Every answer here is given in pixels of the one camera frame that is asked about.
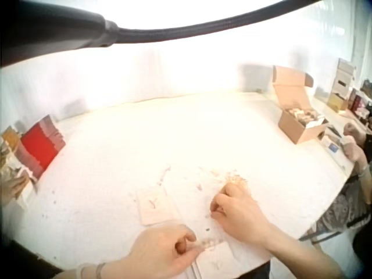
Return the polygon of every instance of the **patterned sleeve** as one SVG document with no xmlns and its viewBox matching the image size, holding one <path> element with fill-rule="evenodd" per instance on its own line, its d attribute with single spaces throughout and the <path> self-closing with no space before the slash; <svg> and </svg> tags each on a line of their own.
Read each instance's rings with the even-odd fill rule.
<svg viewBox="0 0 372 279">
<path fill-rule="evenodd" d="M 366 154 L 367 161 L 372 161 L 372 135 L 367 134 L 366 142 L 364 143 L 364 154 Z"/>
</svg>

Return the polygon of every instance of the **beige card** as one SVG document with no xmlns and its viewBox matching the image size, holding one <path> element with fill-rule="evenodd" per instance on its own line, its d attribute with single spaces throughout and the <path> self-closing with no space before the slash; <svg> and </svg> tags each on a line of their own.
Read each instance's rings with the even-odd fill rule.
<svg viewBox="0 0 372 279">
<path fill-rule="evenodd" d="M 173 219 L 168 196 L 162 187 L 137 192 L 142 225 L 151 225 Z"/>
<path fill-rule="evenodd" d="M 202 278 L 231 279 L 242 274 L 227 242 L 207 248 L 197 257 L 196 265 Z"/>
</svg>

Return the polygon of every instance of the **bracelet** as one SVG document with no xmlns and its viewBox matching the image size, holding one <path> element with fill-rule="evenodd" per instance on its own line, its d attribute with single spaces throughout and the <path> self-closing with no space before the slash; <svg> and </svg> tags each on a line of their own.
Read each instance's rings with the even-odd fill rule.
<svg viewBox="0 0 372 279">
<path fill-rule="evenodd" d="M 361 172 L 360 174 L 358 174 L 358 177 L 359 177 L 359 178 L 360 178 L 360 177 L 363 177 L 363 176 L 366 174 L 367 170 L 369 170 L 369 168 L 370 168 L 370 166 L 367 164 L 367 165 L 363 168 L 362 172 Z"/>
<path fill-rule="evenodd" d="M 95 276 L 96 276 L 96 279 L 102 279 L 101 277 L 101 270 L 102 268 L 105 266 L 106 263 L 100 263 L 98 266 L 97 266 L 97 269 L 95 270 Z"/>
</svg>

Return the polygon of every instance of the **box stack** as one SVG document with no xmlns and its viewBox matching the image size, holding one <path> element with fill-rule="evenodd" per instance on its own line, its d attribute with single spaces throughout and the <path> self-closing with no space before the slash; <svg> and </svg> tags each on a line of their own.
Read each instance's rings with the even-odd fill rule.
<svg viewBox="0 0 372 279">
<path fill-rule="evenodd" d="M 327 105 L 335 112 L 344 111 L 348 107 L 348 99 L 354 86 L 355 67 L 346 60 L 339 59 L 336 77 L 333 82 Z"/>
</svg>

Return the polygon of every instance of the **black flexible lamp arm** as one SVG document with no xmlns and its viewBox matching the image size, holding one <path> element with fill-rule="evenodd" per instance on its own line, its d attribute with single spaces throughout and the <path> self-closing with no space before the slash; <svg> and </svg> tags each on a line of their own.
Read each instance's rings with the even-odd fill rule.
<svg viewBox="0 0 372 279">
<path fill-rule="evenodd" d="M 319 0 L 284 0 L 243 15 L 192 26 L 133 30 L 97 13 L 65 6 L 18 2 L 2 27 L 1 66 L 49 53 L 112 44 L 160 42 L 237 28 L 311 5 Z"/>
</svg>

